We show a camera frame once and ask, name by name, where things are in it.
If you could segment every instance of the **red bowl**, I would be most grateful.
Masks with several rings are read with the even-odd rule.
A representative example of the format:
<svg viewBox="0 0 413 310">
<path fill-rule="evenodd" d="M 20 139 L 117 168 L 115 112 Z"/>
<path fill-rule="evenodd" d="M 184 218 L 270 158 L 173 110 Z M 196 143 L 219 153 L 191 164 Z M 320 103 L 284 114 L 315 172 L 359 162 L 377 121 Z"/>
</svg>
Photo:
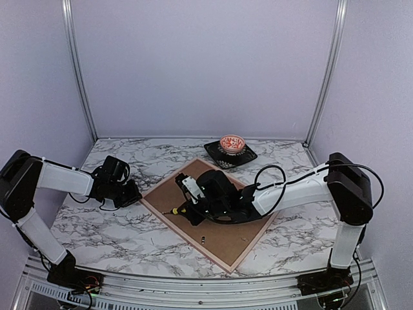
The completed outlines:
<svg viewBox="0 0 413 310">
<path fill-rule="evenodd" d="M 226 136 L 223 136 L 219 140 L 219 143 L 224 151 L 230 155 L 235 155 L 241 152 L 245 147 L 245 140 L 235 134 L 227 134 Z"/>
</svg>

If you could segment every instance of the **black square plate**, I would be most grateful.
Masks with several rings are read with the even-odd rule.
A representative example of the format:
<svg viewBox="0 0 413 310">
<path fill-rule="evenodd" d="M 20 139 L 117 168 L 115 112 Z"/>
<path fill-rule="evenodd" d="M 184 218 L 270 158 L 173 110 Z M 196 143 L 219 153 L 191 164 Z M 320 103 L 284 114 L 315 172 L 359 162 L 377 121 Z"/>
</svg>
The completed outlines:
<svg viewBox="0 0 413 310">
<path fill-rule="evenodd" d="M 214 160 L 214 162 L 222 169 L 234 168 L 241 166 L 245 163 L 256 159 L 258 156 L 248 145 L 245 145 L 244 149 L 235 154 L 227 154 L 219 141 L 207 143 L 204 145 L 205 150 L 208 152 L 209 156 Z"/>
</svg>

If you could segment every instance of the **brown board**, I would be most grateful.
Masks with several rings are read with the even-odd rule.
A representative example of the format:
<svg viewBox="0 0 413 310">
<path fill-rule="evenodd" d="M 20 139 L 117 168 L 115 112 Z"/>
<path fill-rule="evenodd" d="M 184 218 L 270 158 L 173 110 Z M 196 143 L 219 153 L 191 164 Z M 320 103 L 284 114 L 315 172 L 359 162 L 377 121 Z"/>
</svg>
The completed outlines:
<svg viewBox="0 0 413 310">
<path fill-rule="evenodd" d="M 175 177 L 180 172 L 196 179 L 210 169 L 218 170 L 206 161 L 195 158 L 150 189 L 141 202 L 199 252 L 231 273 L 264 234 L 276 214 L 244 224 L 220 225 L 204 220 L 198 226 L 192 226 L 183 216 L 162 214 L 185 202 L 181 189 L 175 183 Z M 230 175 L 226 175 L 238 189 L 245 186 Z"/>
</svg>

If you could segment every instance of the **marble surface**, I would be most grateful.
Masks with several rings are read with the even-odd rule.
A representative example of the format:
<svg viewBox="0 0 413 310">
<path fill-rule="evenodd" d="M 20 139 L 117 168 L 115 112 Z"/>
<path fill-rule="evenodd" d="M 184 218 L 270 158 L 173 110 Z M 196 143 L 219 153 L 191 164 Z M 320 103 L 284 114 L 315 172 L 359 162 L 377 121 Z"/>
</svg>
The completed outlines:
<svg viewBox="0 0 413 310">
<path fill-rule="evenodd" d="M 212 160 L 203 148 L 209 139 L 102 139 L 92 149 L 83 168 L 92 171 L 107 155 L 128 162 L 141 192 L 195 157 Z M 307 171 L 310 161 L 300 143 L 247 140 L 258 158 L 227 172 L 251 184 L 257 171 L 268 164 L 282 166 L 288 176 Z M 276 170 L 266 170 L 260 182 L 281 180 Z M 107 202 L 105 208 L 113 208 Z M 264 236 L 232 273 L 227 274 L 187 244 L 136 203 L 116 212 L 99 210 L 97 201 L 80 205 L 69 197 L 52 227 L 78 265 L 132 274 L 186 278 L 263 276 L 306 271 L 327 266 L 337 220 L 331 204 L 312 203 L 278 213 Z"/>
</svg>

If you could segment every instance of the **robotic arm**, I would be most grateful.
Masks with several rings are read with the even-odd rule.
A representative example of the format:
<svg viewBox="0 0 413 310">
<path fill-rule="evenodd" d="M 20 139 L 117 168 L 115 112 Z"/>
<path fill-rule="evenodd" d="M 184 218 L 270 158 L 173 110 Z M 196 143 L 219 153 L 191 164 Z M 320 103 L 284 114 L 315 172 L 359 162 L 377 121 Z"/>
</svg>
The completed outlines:
<svg viewBox="0 0 413 310">
<path fill-rule="evenodd" d="M 0 171 L 0 205 L 22 237 L 52 264 L 48 281 L 72 288 L 101 275 L 75 268 L 76 260 L 53 236 L 34 209 L 36 189 L 54 189 L 81 196 L 114 201 L 116 208 L 127 207 L 142 198 L 134 180 L 127 180 L 127 163 L 108 156 L 91 174 L 29 155 L 18 150 Z"/>
<path fill-rule="evenodd" d="M 341 153 L 331 154 L 327 163 L 289 180 L 283 175 L 279 183 L 237 190 L 220 170 L 209 170 L 197 180 L 180 174 L 176 183 L 186 202 L 171 213 L 186 217 L 192 225 L 203 220 L 228 225 L 259 220 L 298 205 L 334 202 L 339 229 L 328 268 L 300 276 L 298 287 L 302 295 L 309 295 L 352 284 L 352 256 L 373 217 L 370 179 Z"/>
</svg>

